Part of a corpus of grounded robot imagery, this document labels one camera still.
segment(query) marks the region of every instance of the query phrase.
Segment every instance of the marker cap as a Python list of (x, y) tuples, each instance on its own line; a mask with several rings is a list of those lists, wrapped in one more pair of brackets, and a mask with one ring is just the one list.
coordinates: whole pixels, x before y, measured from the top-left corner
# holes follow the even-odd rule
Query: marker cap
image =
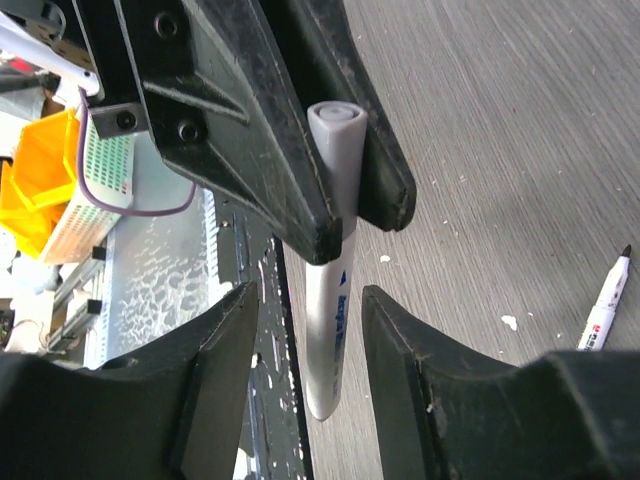
[(342, 217), (342, 238), (356, 229), (362, 152), (367, 113), (347, 102), (321, 102), (307, 110), (316, 147), (331, 175), (331, 185)]

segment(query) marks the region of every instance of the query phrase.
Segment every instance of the black metal frame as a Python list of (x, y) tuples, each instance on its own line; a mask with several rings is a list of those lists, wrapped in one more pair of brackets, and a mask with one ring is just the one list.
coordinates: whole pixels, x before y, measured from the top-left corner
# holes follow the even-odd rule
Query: black metal frame
[(254, 215), (215, 195), (222, 282), (258, 283), (261, 304), (246, 427), (260, 478), (312, 480), (313, 466), (282, 242)]

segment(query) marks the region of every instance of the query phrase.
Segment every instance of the screw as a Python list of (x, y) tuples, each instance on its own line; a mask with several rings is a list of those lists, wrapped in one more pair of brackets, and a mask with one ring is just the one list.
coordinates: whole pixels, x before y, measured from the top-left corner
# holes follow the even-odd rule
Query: screw
[(183, 120), (178, 126), (178, 135), (183, 142), (195, 142), (200, 136), (200, 129), (191, 120)]
[(178, 21), (169, 12), (160, 12), (154, 21), (156, 33), (163, 40), (174, 38), (178, 34)]
[(116, 116), (116, 124), (120, 130), (128, 132), (129, 130), (136, 128), (138, 120), (129, 110), (124, 110)]

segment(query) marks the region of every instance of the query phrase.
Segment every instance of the white plastic crate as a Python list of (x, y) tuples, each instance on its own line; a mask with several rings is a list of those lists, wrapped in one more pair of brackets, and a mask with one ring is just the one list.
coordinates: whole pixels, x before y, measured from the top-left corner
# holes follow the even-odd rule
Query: white plastic crate
[[(133, 202), (133, 135), (101, 140), (89, 120), (84, 152), (84, 178), (100, 201), (119, 208)], [(40, 260), (49, 265), (83, 260), (99, 245), (120, 215), (94, 206), (76, 186), (60, 222), (54, 229)]]

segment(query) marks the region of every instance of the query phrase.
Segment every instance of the wood grain floor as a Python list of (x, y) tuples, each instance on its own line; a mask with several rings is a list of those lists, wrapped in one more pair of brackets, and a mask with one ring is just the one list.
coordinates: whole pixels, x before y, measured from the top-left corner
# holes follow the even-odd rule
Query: wood grain floor
[[(317, 479), (378, 480), (364, 285), (522, 364), (575, 348), (619, 251), (640, 251), (640, 2), (345, 4), (419, 198), (404, 232), (359, 226), (342, 403), (309, 428)], [(304, 269), (287, 261), (304, 358)], [(610, 349), (640, 345), (631, 275)]]

